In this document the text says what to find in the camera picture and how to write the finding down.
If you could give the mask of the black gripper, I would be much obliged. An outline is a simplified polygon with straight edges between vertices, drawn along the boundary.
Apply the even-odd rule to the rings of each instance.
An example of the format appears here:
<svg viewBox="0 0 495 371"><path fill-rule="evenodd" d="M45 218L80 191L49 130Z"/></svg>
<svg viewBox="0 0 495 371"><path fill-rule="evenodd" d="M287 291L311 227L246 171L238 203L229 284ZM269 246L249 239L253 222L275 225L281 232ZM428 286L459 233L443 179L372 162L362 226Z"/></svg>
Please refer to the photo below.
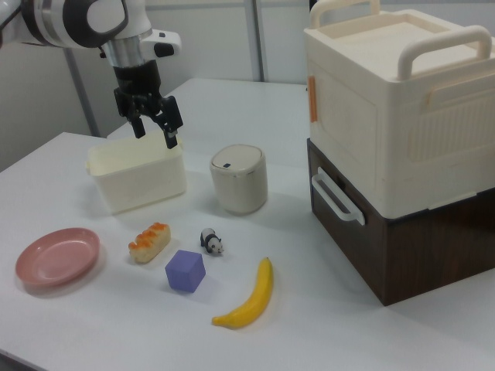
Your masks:
<svg viewBox="0 0 495 371"><path fill-rule="evenodd" d="M160 93L161 77L155 60L139 66L114 68L118 88L114 90L118 112L131 124L136 138L145 136L141 116L157 117L166 146L172 149L178 145L177 134L183 126L183 119L174 96L164 97Z"/></svg>

